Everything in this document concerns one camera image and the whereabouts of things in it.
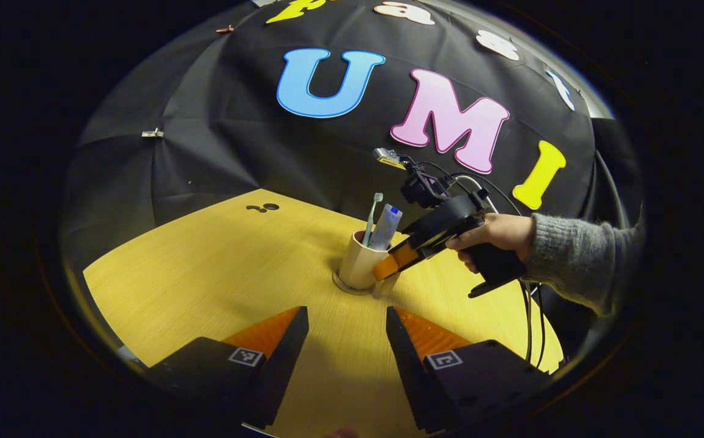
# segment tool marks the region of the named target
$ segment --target knit sleeve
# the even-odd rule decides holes
[[[634,228],[620,230],[580,219],[543,214],[533,218],[535,236],[524,280],[547,283],[565,299],[601,316],[612,313],[643,251],[643,219]]]

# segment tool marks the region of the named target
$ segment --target wooden table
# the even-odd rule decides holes
[[[264,203],[281,208],[246,209]],[[364,228],[358,219],[259,189],[155,228],[102,256],[84,275],[108,324],[147,366],[197,336],[221,340],[306,305],[309,333],[266,432],[320,438],[349,426],[365,438],[424,436],[385,333],[387,306],[398,305],[471,342],[497,339],[525,357],[521,291],[512,282],[469,299],[481,278],[446,250],[404,271],[378,299],[343,292],[332,272],[351,233]],[[537,356],[541,333],[533,304]],[[562,358],[547,321],[540,368],[554,371]]]

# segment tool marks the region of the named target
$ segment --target hand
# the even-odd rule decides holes
[[[333,432],[327,433],[327,435],[322,438],[360,438],[357,431],[349,429],[348,427],[341,427]]]
[[[479,274],[471,255],[461,251],[462,249],[480,243],[491,243],[500,249],[516,252],[519,261],[527,263],[534,236],[535,219],[532,217],[488,213],[485,214],[481,227],[447,240],[446,246],[456,249],[458,258],[465,263],[469,271]]]

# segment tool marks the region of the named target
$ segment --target letter m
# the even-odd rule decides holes
[[[465,146],[455,150],[455,159],[476,172],[490,173],[495,141],[504,120],[508,119],[508,110],[490,97],[482,97],[460,111],[448,78],[422,69],[413,70],[411,75],[416,80],[414,100],[403,123],[390,130],[393,138],[411,146],[426,146],[430,142],[427,122],[432,117],[439,153],[451,149],[470,133]]]

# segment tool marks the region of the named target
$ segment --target toothpaste tube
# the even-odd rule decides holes
[[[385,209],[379,217],[379,222],[376,222],[376,228],[371,233],[371,241],[368,244],[368,248],[385,251],[390,246],[392,238],[396,235],[401,216],[403,216],[401,210],[390,204],[385,204]]]

